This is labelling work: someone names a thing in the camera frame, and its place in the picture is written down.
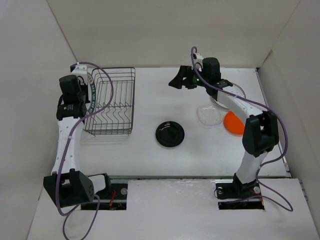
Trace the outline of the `clear glass plate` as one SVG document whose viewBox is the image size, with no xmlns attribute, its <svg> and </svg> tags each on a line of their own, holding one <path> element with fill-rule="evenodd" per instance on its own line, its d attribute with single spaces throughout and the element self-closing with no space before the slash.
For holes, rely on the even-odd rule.
<svg viewBox="0 0 320 240">
<path fill-rule="evenodd" d="M 196 115 L 199 124 L 204 128 L 214 128 L 223 122 L 222 112 L 213 105 L 199 106 Z"/>
</svg>

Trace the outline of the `black plate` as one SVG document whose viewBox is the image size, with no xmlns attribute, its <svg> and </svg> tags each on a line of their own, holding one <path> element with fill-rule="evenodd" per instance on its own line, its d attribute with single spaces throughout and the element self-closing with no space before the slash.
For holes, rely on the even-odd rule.
<svg viewBox="0 0 320 240">
<path fill-rule="evenodd" d="M 179 123 L 165 121 L 156 128 L 155 138 L 161 146 L 174 148 L 183 142 L 185 131 Z"/>
</svg>

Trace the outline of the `orange plate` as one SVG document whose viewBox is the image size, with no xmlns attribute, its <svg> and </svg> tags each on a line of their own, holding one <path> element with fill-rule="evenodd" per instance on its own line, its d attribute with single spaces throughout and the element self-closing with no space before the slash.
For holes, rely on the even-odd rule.
<svg viewBox="0 0 320 240">
<path fill-rule="evenodd" d="M 244 134 L 245 125 L 232 111 L 225 115 L 223 125 L 233 135 L 242 136 Z"/>
</svg>

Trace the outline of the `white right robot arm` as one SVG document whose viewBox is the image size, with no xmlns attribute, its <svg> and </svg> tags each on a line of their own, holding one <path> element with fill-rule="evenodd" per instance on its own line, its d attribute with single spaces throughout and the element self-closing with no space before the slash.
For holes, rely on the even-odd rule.
<svg viewBox="0 0 320 240">
<path fill-rule="evenodd" d="M 257 102 L 242 97 L 230 81 L 222 79 L 217 58 L 202 57 L 196 47 L 192 47 L 190 56 L 194 77 L 187 81 L 188 87 L 204 87 L 210 97 L 226 106 L 244 124 L 245 152 L 231 184 L 232 193 L 243 197 L 257 182 L 263 161 L 279 142 L 277 117 L 270 110 L 258 108 Z"/>
</svg>

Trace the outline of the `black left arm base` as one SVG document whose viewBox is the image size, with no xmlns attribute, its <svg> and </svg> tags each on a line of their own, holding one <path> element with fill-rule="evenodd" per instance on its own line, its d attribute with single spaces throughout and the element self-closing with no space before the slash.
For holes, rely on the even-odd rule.
<svg viewBox="0 0 320 240">
<path fill-rule="evenodd" d="M 110 178 L 106 173 L 89 175 L 94 194 L 99 196 L 99 210 L 124 211 L 127 209 L 128 181 Z"/>
</svg>

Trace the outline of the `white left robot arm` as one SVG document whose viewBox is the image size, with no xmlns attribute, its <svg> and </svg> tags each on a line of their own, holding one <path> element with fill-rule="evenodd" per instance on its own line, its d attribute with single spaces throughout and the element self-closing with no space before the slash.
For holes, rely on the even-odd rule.
<svg viewBox="0 0 320 240">
<path fill-rule="evenodd" d="M 58 144 L 54 166 L 43 187 L 59 209 L 124 210 L 128 184 L 106 173 L 86 175 L 80 168 L 83 133 L 93 137 L 132 133 L 136 70 L 76 63 L 59 79 L 56 119 Z"/>
</svg>

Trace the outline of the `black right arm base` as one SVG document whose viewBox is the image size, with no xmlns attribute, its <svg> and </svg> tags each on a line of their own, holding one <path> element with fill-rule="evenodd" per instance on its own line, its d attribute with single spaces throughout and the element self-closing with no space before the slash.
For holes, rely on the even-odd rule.
<svg viewBox="0 0 320 240">
<path fill-rule="evenodd" d="M 215 181 L 215 197 L 218 199 L 219 210 L 264 210 L 261 188 L 256 180 L 242 184 L 233 179 L 218 179 Z"/>
</svg>

